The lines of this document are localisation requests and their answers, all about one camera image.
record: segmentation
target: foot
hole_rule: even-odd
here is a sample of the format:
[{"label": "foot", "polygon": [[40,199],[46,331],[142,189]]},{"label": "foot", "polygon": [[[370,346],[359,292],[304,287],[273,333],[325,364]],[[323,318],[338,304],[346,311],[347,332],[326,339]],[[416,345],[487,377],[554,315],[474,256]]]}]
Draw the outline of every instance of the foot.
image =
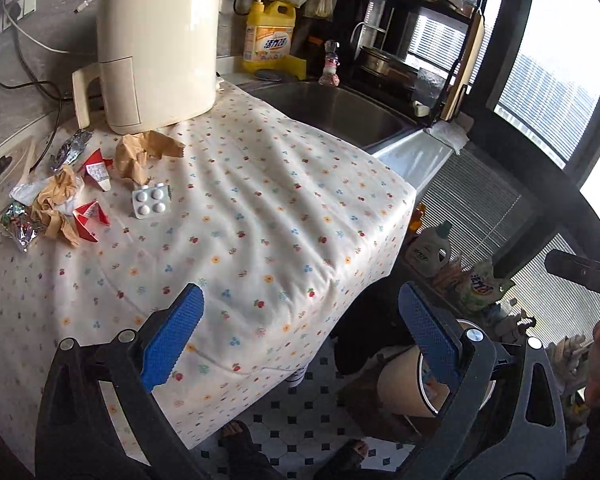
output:
[{"label": "foot", "polygon": [[361,457],[365,457],[369,451],[369,446],[364,440],[355,441],[351,447],[354,449],[356,453],[358,453]]},{"label": "foot", "polygon": [[242,426],[238,424],[235,420],[232,420],[228,424],[225,424],[222,427],[222,438],[226,438],[228,436],[234,436],[238,433],[242,433]]},{"label": "foot", "polygon": [[320,468],[314,480],[331,480],[343,472],[359,469],[368,451],[369,446],[362,440],[349,440]]}]

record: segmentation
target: person's leg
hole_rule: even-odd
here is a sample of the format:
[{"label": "person's leg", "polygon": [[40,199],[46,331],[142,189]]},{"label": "person's leg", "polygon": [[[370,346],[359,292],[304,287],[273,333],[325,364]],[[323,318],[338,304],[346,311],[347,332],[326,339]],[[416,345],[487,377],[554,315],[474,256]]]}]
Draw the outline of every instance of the person's leg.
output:
[{"label": "person's leg", "polygon": [[360,469],[369,446],[362,440],[349,440],[314,475],[314,480],[389,480],[394,473]]},{"label": "person's leg", "polygon": [[229,454],[230,480],[282,480],[269,459],[258,452],[249,428],[241,420],[232,420],[222,428],[222,444]]}]

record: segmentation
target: sink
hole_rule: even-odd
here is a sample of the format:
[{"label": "sink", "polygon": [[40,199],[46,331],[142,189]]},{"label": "sink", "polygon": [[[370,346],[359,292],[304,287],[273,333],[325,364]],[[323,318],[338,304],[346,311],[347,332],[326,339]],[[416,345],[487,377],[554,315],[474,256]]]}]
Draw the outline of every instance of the sink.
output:
[{"label": "sink", "polygon": [[315,81],[248,83],[240,87],[286,116],[371,152],[369,147],[416,127],[407,117],[357,92]]},{"label": "sink", "polygon": [[388,143],[374,152],[373,156],[415,188],[417,204],[453,152],[452,148],[425,130],[419,130]]}]

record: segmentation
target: foil wrapper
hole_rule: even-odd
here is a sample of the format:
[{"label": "foil wrapper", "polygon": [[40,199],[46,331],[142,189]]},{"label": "foil wrapper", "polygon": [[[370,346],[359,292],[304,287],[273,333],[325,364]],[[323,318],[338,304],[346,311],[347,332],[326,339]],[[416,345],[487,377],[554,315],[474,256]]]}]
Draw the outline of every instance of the foil wrapper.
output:
[{"label": "foil wrapper", "polygon": [[87,147],[91,132],[79,129],[58,150],[56,156],[51,156],[51,171],[57,173],[63,164],[73,164]]},{"label": "foil wrapper", "polygon": [[2,233],[16,241],[18,248],[27,252],[29,244],[45,233],[45,225],[35,221],[24,204],[12,200],[1,215],[0,226]]}]

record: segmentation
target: stainless steel sink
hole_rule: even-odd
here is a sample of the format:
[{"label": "stainless steel sink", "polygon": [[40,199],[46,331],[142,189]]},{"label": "stainless steel sink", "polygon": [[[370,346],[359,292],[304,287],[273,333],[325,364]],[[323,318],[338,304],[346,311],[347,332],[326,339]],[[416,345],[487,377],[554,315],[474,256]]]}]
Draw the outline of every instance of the stainless steel sink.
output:
[{"label": "stainless steel sink", "polygon": [[315,81],[240,86],[286,116],[369,152],[369,147],[383,140],[402,137],[416,129],[407,117],[343,87],[323,86]]}]

